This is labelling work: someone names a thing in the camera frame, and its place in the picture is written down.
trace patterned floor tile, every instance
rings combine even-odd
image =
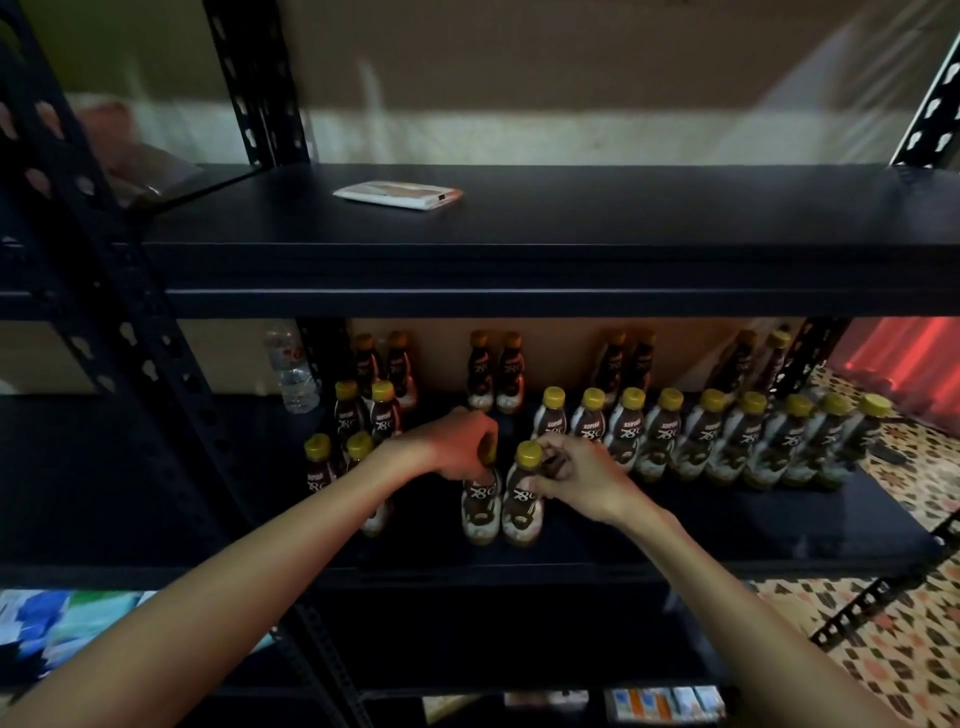
[[[861,392],[830,373],[815,383],[856,401]],[[906,455],[894,466],[864,464],[881,486],[925,528],[960,508],[960,440],[923,425],[883,428],[883,442]],[[869,584],[861,579],[774,579],[756,583],[807,634]],[[795,603],[786,605],[785,600]],[[920,589],[901,595],[830,656],[908,724],[960,728],[960,556],[945,562]]]

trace metal shelf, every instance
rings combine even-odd
[[[433,212],[330,195],[464,189]],[[177,315],[949,315],[960,180],[874,165],[297,164],[158,215]]]
[[[410,425],[449,411],[456,401],[444,395],[422,398]],[[530,402],[535,401],[531,394]],[[322,421],[321,413],[304,419],[289,415],[279,398],[220,397],[218,404],[257,479],[273,484],[277,512],[303,497],[301,443]],[[531,414],[528,407],[513,418],[495,415],[503,473],[516,442],[529,436]],[[740,578],[899,573],[938,552],[933,537],[862,471],[839,493],[780,489],[763,494],[670,481],[643,488]],[[461,531],[459,484],[436,475],[399,490],[394,504],[384,534],[375,540],[362,535],[351,539],[318,577],[318,588],[662,580],[628,539],[558,501],[547,502],[540,538],[527,548],[510,546],[502,538],[490,546],[472,546]]]
[[[0,397],[0,587],[161,589],[208,552],[101,397]]]

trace forearm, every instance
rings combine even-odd
[[[893,713],[694,542],[669,514],[624,530],[697,618],[751,704],[778,725],[900,726]]]
[[[276,624],[376,506],[421,467],[416,449],[385,444],[117,622],[26,695],[8,723],[173,725]]]

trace plastic bottle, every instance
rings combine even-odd
[[[743,472],[763,429],[767,398],[744,392],[724,421],[720,441],[707,460],[707,477],[717,485],[732,485]]]
[[[597,363],[593,376],[593,386],[604,394],[604,407],[616,404],[616,394],[620,391],[620,379],[623,372],[623,345],[627,334],[623,329],[607,334],[607,347]]]
[[[496,440],[481,443],[480,462],[486,471],[479,480],[465,480],[460,495],[460,524],[476,546],[491,544],[500,531],[503,481],[496,471]]]
[[[780,480],[794,453],[804,443],[807,418],[813,402],[803,395],[789,395],[781,412],[764,427],[763,442],[754,448],[743,469],[743,479],[759,490],[769,490]]]
[[[543,528],[543,499],[520,487],[520,481],[540,471],[543,450],[527,440],[516,446],[514,464],[507,473],[503,494],[503,535],[514,546],[529,546]]]
[[[883,419],[890,414],[893,404],[880,395],[864,395],[840,430],[840,438],[834,443],[817,473],[817,482],[836,490],[856,471],[857,463],[866,459],[870,446],[876,442],[882,430]]]
[[[374,345],[372,334],[358,333],[353,337],[354,367],[356,368],[356,382],[360,387],[360,396],[370,409],[373,405],[373,384],[380,381],[385,375],[383,361]]]
[[[705,389],[718,389],[727,395],[727,402],[735,396],[750,371],[756,346],[756,331],[743,328],[733,342],[723,350],[716,366],[710,372]]]
[[[693,480],[707,466],[707,459],[723,425],[724,393],[707,389],[686,418],[684,431],[670,453],[670,470],[680,480]]]
[[[636,348],[623,366],[623,386],[636,387],[644,392],[650,388],[650,372],[654,368],[654,347],[657,333],[642,328],[636,333]]]
[[[503,351],[497,364],[496,408],[505,415],[512,415],[523,404],[523,351],[522,341],[516,331],[508,331],[503,337]]]
[[[750,373],[744,380],[744,391],[759,392],[766,397],[777,382],[777,376],[786,359],[786,349],[790,346],[790,334],[786,331],[771,331],[764,343],[763,351],[754,360]]]
[[[313,435],[303,443],[306,452],[307,494],[319,493],[337,479],[337,469],[330,461],[330,438],[323,433]]]
[[[292,321],[273,321],[264,333],[264,345],[270,367],[280,382],[280,394],[287,412],[302,415],[320,404],[317,383],[303,352],[297,325]]]
[[[628,473],[636,462],[636,449],[643,435],[643,404],[646,393],[627,387],[613,409],[603,444],[620,470]]]
[[[349,456],[347,472],[349,473],[360,465],[361,461],[371,452],[373,452],[373,438],[370,435],[366,432],[357,432],[353,435],[347,440],[347,454]],[[390,502],[390,499],[387,498],[376,507],[376,510],[373,511],[370,517],[364,521],[364,524],[360,526],[363,535],[369,536],[370,538],[379,536],[383,532],[383,529],[387,527],[387,521],[390,520],[393,512],[394,506]]]
[[[394,384],[400,412],[406,414],[417,408],[417,383],[414,381],[407,353],[407,332],[390,332],[390,350],[387,352],[387,379]]]
[[[543,390],[543,402],[534,415],[534,439],[547,432],[566,434],[566,412],[564,403],[566,392],[560,387],[547,387]]]
[[[347,440],[357,432],[366,431],[370,426],[370,412],[360,400],[360,389],[353,379],[338,381],[336,392],[337,403],[333,405],[333,419],[337,423],[337,441],[346,453]]]
[[[607,434],[607,416],[603,411],[605,402],[603,390],[588,387],[570,420],[570,434],[602,443],[603,436]]]
[[[645,482],[654,483],[663,477],[670,450],[680,434],[682,406],[684,393],[667,387],[660,392],[657,404],[646,417],[634,463],[634,470]]]
[[[370,427],[373,445],[403,432],[400,405],[394,396],[394,384],[389,379],[373,383],[373,407],[370,410]]]
[[[493,362],[487,348],[487,333],[470,334],[470,359],[467,362],[467,405],[470,409],[490,412],[493,407]]]
[[[835,392],[823,395],[806,428],[804,445],[783,474],[783,485],[799,488],[813,479],[824,467],[849,415],[850,403],[845,398]]]

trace clear plastic bottle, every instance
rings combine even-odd
[[[270,356],[270,367],[279,379],[287,412],[302,415],[320,404],[320,393],[306,361],[297,325],[292,321],[271,322],[264,332],[264,345]]]

